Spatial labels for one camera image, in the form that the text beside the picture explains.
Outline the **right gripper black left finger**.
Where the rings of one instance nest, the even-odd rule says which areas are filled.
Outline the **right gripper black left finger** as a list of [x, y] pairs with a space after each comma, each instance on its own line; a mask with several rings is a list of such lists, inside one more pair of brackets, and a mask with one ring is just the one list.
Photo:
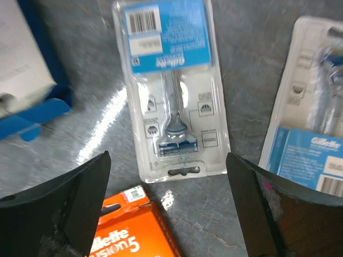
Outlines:
[[104, 152], [81, 166], [1, 198], [1, 256], [90, 254], [109, 180]]

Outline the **orange Gillette Fusion5 box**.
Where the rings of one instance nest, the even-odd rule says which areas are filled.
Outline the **orange Gillette Fusion5 box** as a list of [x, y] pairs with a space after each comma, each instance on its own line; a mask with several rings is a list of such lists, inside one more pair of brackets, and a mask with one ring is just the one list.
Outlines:
[[89, 256], [182, 256], [141, 185], [104, 199]]

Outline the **clear blister razor pack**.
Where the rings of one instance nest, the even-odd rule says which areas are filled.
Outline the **clear blister razor pack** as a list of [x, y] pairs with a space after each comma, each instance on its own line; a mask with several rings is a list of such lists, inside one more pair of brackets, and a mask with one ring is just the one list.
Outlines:
[[342, 22], [295, 22], [259, 166], [342, 196]]
[[210, 1], [112, 5], [141, 180], [227, 172], [227, 115]]

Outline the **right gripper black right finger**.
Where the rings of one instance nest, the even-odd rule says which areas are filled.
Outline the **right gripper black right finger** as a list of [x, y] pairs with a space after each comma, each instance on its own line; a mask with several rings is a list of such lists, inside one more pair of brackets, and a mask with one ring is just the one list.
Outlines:
[[342, 198], [233, 153], [226, 167], [248, 256], [342, 256]]

